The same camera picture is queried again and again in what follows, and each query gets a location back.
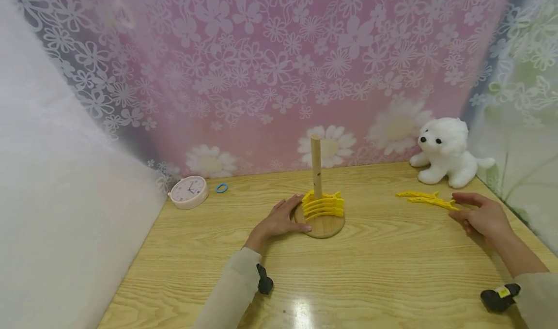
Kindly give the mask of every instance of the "round wooden base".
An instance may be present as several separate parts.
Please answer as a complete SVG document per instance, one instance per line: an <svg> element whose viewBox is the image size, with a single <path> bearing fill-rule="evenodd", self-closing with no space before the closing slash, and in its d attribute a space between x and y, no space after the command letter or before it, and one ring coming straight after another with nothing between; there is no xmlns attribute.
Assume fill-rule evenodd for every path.
<svg viewBox="0 0 558 329"><path fill-rule="evenodd" d="M299 204L294 211L294 221L298 223L307 223L312 226L312 231L306 234L314 238L333 237L345 226L345 216L339 218L339 216L323 215L306 222L302 204Z"/></svg>

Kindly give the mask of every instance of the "light wood tabletop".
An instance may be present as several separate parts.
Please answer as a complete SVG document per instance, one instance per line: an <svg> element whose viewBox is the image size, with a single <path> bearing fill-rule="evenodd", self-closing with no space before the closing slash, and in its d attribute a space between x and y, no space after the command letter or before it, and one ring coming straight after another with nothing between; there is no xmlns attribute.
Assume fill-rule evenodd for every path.
<svg viewBox="0 0 558 329"><path fill-rule="evenodd" d="M341 191L345 227L324 240L275 240L262 264L275 283L257 294L239 328L524 328L517 310L489 314L480 292L509 281L501 261L443 208L397 198L403 190L449 199L447 181L426 186L407 163L323 170L324 193ZM225 193L216 193L220 182ZM312 189L312 174L210 179L208 200L182 211L168 201L99 329L190 328L229 257L282 198ZM478 179L465 191L495 196ZM510 211L514 230L558 270L557 258Z"/></svg>

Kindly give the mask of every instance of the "white plush dog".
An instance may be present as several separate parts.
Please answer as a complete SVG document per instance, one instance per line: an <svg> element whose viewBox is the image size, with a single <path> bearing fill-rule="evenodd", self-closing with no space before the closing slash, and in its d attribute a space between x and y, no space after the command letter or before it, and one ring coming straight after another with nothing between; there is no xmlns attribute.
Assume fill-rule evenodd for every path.
<svg viewBox="0 0 558 329"><path fill-rule="evenodd" d="M477 168L490 168L492 158L478 159L467 151L467 124L458 118L432 120L421 129L418 145L422 152L411 157L413 167L430 168L421 171L418 179L428 185L439 182L445 175L453 188L465 187L477 174Z"/></svg>

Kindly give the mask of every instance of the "hand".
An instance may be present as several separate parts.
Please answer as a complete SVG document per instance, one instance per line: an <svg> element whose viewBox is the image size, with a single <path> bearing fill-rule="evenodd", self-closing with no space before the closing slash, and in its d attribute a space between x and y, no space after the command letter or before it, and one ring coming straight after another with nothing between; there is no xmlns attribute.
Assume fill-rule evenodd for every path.
<svg viewBox="0 0 558 329"><path fill-rule="evenodd" d="M488 241L513 235L502 206L478 193L455 192L454 200L459 204L476 205L478 209L451 211L450 216L461 223L468 235L480 233Z"/></svg>
<svg viewBox="0 0 558 329"><path fill-rule="evenodd" d="M245 247L255 252L261 252L262 245L271 237L283 235L289 232L309 232L312 228L303 223L291 222L291 211L300 204L304 195L295 194L288 200L281 200L273 208L269 215L258 223L250 233Z"/></svg>

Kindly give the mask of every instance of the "white sleeve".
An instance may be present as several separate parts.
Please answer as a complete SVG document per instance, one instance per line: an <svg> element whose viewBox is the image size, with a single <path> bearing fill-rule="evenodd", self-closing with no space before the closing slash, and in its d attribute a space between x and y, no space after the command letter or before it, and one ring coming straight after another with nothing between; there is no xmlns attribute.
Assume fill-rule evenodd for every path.
<svg viewBox="0 0 558 329"><path fill-rule="evenodd" d="M258 291L259 253L242 248L232 255L213 289L194 329L235 329Z"/></svg>
<svg viewBox="0 0 558 329"><path fill-rule="evenodd" d="M525 273L514 281L521 287L514 300L529 329L558 328L558 274Z"/></svg>

